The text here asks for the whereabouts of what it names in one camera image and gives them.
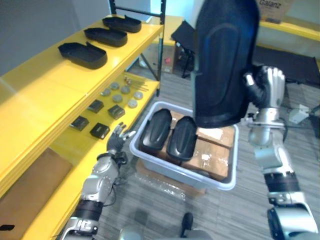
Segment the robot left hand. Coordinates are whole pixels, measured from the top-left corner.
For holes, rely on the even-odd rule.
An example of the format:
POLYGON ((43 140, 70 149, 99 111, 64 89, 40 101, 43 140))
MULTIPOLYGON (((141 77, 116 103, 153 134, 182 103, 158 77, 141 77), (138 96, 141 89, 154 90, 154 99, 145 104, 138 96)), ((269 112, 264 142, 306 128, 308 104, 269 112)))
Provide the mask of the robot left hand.
POLYGON ((135 130, 125 130, 125 128, 126 125, 123 122, 120 122, 115 127, 106 144, 106 150, 108 152, 120 152, 126 140, 136 134, 135 130))

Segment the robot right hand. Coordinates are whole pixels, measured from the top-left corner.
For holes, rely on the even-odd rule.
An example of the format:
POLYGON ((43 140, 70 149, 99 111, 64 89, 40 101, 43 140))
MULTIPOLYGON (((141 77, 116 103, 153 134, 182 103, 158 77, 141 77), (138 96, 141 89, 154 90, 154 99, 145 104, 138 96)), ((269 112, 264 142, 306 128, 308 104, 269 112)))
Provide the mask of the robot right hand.
POLYGON ((279 108, 285 92, 286 77, 277 67, 255 66, 243 75, 246 95, 259 109, 279 108))

